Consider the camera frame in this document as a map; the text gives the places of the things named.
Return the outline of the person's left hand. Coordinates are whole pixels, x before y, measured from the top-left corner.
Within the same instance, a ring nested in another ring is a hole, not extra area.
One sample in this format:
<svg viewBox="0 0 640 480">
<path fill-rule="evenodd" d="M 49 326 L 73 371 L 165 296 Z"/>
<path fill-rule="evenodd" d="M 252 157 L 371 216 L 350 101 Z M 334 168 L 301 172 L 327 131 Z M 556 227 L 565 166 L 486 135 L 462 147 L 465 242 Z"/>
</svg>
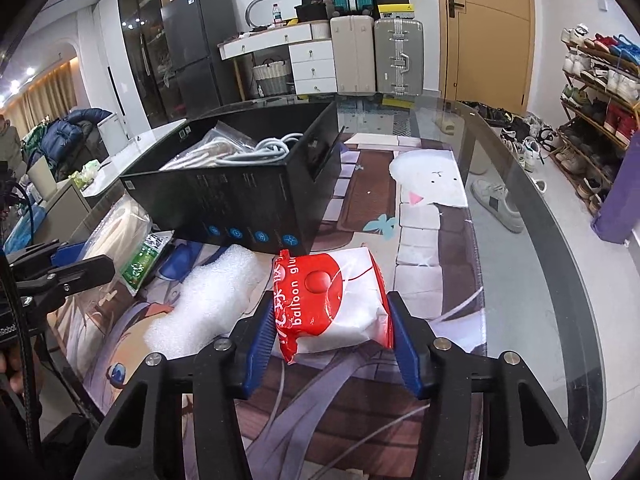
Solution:
<svg viewBox="0 0 640 480">
<path fill-rule="evenodd" d="M 42 367 L 41 363 L 36 355 L 36 352 L 32 352 L 32 366 L 35 373 L 36 393 L 40 394 L 42 390 Z M 21 360 L 20 346 L 3 347 L 0 353 L 0 373 L 5 374 L 9 379 L 10 388 L 18 396 L 24 393 L 24 374 Z"/>
</svg>

